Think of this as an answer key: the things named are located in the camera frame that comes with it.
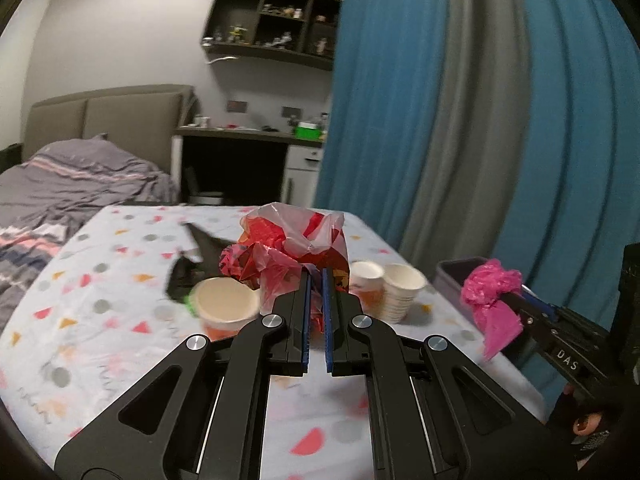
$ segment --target green object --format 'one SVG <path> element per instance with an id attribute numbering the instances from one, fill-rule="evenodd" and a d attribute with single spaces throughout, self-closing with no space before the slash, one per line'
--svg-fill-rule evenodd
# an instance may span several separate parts
<path id="1" fill-rule="evenodd" d="M 196 309 L 193 307 L 193 305 L 191 304 L 191 295 L 189 294 L 188 296 L 184 297 L 184 306 L 187 307 L 187 310 L 189 311 L 189 313 L 193 316 L 193 317 L 198 317 L 198 314 L 196 312 Z"/>
<path id="2" fill-rule="evenodd" d="M 316 124 L 300 123 L 296 126 L 296 137 L 299 139 L 318 140 L 322 135 L 322 130 Z"/>

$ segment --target wall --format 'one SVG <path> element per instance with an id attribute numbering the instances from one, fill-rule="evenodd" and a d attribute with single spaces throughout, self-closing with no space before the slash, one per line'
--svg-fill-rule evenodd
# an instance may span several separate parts
<path id="1" fill-rule="evenodd" d="M 207 66 L 200 38 L 213 0 L 52 0 L 36 37 L 23 109 L 53 96 L 139 84 L 191 84 L 214 124 L 271 124 L 282 106 L 325 111 L 331 73 L 261 59 Z M 249 103 L 227 114 L 226 101 Z"/>
<path id="2" fill-rule="evenodd" d="M 29 59 L 50 0 L 22 0 L 0 36 L 0 150 L 20 141 L 20 110 Z"/>

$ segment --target green box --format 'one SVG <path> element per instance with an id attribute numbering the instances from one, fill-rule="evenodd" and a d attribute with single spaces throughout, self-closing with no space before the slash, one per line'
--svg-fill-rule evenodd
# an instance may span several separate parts
<path id="1" fill-rule="evenodd" d="M 299 139 L 318 140 L 321 134 L 322 130 L 319 130 L 318 128 L 305 128 L 304 126 L 296 127 L 296 137 Z"/>

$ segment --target metal screw cap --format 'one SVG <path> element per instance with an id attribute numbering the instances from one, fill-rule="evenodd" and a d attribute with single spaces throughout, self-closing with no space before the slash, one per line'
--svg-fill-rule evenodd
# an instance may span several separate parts
<path id="1" fill-rule="evenodd" d="M 351 322 L 357 328 L 369 328 L 372 323 L 371 318 L 369 316 L 364 316 L 363 314 L 355 316 Z"/>
<path id="2" fill-rule="evenodd" d="M 189 350 L 200 350 L 207 344 L 207 338 L 203 335 L 192 335 L 187 339 L 187 348 Z"/>
<path id="3" fill-rule="evenodd" d="M 431 350 L 435 350 L 436 352 L 442 352 L 447 349 L 447 346 L 449 346 L 447 340 L 439 335 L 431 336 L 427 340 L 427 345 L 429 345 Z"/>
<path id="4" fill-rule="evenodd" d="M 275 328 L 282 324 L 282 318 L 278 314 L 269 314 L 262 318 L 262 324 L 267 328 Z"/>

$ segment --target plastic bag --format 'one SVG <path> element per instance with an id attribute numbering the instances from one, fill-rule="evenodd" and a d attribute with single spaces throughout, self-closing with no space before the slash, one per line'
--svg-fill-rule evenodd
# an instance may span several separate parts
<path id="1" fill-rule="evenodd" d="M 252 288 L 260 287 L 262 314 L 275 298 L 298 290 L 303 265 L 319 280 L 318 269 L 331 267 L 337 287 L 347 290 L 349 263 L 342 213 L 322 214 L 274 202 L 240 219 L 244 232 L 238 243 L 226 248 L 220 270 Z M 321 311 L 321 298 L 312 298 L 312 317 Z"/>
<path id="2" fill-rule="evenodd" d="M 471 306 L 476 326 L 484 333 L 485 359 L 491 359 L 522 332 L 522 322 L 509 305 L 500 301 L 506 292 L 519 293 L 522 275 L 518 270 L 504 270 L 493 259 L 476 267 L 460 292 L 460 299 Z"/>

